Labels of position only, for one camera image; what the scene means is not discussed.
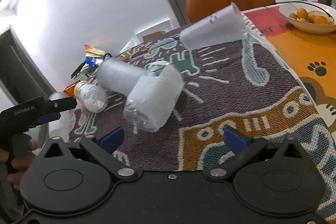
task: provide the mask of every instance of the finger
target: finger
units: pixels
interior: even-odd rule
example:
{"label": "finger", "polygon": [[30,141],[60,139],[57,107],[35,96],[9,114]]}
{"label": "finger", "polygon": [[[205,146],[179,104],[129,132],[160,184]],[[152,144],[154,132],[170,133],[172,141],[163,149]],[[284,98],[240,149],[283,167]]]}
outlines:
{"label": "finger", "polygon": [[8,161],[9,153],[6,150],[0,149],[0,161]]}
{"label": "finger", "polygon": [[13,159],[12,160],[12,166],[15,169],[19,170],[27,170],[28,167],[31,165],[33,160],[35,159],[35,155],[33,153],[27,153],[20,159]]}
{"label": "finger", "polygon": [[14,174],[9,174],[7,178],[11,184],[19,185],[20,181],[22,180],[23,175],[24,175],[24,172],[14,173]]}
{"label": "finger", "polygon": [[28,143],[28,151],[34,151],[36,149],[37,149],[37,145],[35,144],[33,139],[30,139],[30,141]]}

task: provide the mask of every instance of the silver rivet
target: silver rivet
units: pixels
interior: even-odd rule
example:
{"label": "silver rivet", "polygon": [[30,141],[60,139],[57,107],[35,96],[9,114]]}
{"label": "silver rivet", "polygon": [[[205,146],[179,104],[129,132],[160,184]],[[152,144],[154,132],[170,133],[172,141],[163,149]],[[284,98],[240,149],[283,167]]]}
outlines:
{"label": "silver rivet", "polygon": [[214,177],[224,177],[226,175],[226,170],[222,168],[215,168],[210,171],[210,175]]}
{"label": "silver rivet", "polygon": [[123,177],[130,177],[131,175],[134,174],[134,170],[131,168],[121,168],[118,171],[118,174]]}
{"label": "silver rivet", "polygon": [[168,178],[169,179],[177,179],[177,175],[170,174],[170,175],[168,175]]}

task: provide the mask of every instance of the fruit bowl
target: fruit bowl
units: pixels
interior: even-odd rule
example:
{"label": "fruit bowl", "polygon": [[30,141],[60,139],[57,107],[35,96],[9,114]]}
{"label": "fruit bowl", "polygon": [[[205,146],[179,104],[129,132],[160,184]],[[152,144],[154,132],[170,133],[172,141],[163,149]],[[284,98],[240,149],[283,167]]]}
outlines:
{"label": "fruit bowl", "polygon": [[[314,24],[314,23],[300,21],[300,20],[289,17],[290,13],[296,13],[296,11],[299,8],[304,8],[307,10],[307,12],[317,11],[317,10],[323,12],[323,10],[320,10],[319,8],[315,6],[309,5],[308,3],[314,4],[318,7],[321,7],[325,11],[327,11],[334,18],[334,24],[333,25]],[[290,23],[292,23],[296,28],[298,28],[301,31],[313,33],[313,34],[327,34],[327,33],[336,31],[336,10],[327,5],[324,5],[321,3],[315,3],[315,2],[284,3],[279,7],[279,12],[283,16],[285,16]]]}

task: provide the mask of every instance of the woven blanket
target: woven blanket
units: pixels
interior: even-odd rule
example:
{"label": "woven blanket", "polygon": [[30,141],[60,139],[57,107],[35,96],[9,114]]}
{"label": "woven blanket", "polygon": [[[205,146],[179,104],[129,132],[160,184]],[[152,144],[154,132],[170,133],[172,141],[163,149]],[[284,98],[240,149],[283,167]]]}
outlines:
{"label": "woven blanket", "polygon": [[233,156],[223,142],[227,124],[247,136],[263,136],[273,142],[294,136],[326,183],[318,213],[330,222],[335,220],[335,143],[291,73],[255,36],[188,51],[179,41],[181,30],[119,56],[143,68],[166,60],[182,74],[184,88],[166,125],[156,133],[139,130],[123,117],[126,97],[111,93],[101,113],[88,112],[81,104],[72,111],[70,141],[122,126],[125,141],[113,155],[128,166],[136,170],[200,170]]}

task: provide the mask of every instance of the orange tabletop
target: orange tabletop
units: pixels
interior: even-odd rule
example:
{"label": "orange tabletop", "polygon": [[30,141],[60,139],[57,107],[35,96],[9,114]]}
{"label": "orange tabletop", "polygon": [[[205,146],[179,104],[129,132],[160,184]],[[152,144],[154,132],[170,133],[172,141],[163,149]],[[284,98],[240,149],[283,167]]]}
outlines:
{"label": "orange tabletop", "polygon": [[300,77],[335,138],[336,33],[315,35],[300,31],[280,14],[279,7],[245,14]]}

